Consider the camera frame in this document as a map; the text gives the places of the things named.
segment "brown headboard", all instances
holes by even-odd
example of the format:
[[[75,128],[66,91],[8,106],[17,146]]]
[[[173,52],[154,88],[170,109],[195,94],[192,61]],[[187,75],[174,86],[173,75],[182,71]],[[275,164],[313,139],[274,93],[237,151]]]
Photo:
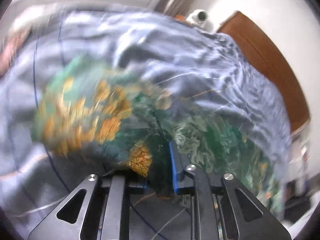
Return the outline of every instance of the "brown headboard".
[[[295,134],[310,120],[308,104],[288,62],[271,39],[247,16],[237,11],[218,32],[230,35],[248,62],[279,89]]]

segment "black object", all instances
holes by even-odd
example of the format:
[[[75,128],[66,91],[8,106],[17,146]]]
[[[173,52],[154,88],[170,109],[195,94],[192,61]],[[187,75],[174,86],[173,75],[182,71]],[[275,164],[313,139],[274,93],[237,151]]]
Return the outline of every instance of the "black object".
[[[288,231],[232,174],[209,176],[171,152],[173,187],[191,194],[191,240],[289,240]],[[145,180],[131,171],[89,175],[29,235],[28,240],[128,240],[130,194],[143,194]]]

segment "silver screw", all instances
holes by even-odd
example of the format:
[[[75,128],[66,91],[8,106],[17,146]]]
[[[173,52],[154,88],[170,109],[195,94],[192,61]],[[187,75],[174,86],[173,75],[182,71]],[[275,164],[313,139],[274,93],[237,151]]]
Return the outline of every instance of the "silver screw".
[[[226,173],[223,175],[223,177],[226,179],[226,180],[232,180],[233,179],[233,175],[231,173]]]
[[[89,181],[95,181],[95,180],[97,180],[98,179],[98,175],[97,174],[90,174],[89,176],[88,176],[88,180]]]
[[[193,164],[188,164],[186,168],[188,171],[194,171],[196,169],[196,166]]]

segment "white wall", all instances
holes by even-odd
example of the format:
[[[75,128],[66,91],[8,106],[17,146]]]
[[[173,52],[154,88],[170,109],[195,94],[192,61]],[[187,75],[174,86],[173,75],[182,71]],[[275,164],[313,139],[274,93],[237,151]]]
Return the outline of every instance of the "white wall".
[[[239,10],[276,44],[307,98],[312,115],[310,175],[320,173],[320,25],[304,0],[196,0],[190,12],[205,9],[214,29]]]

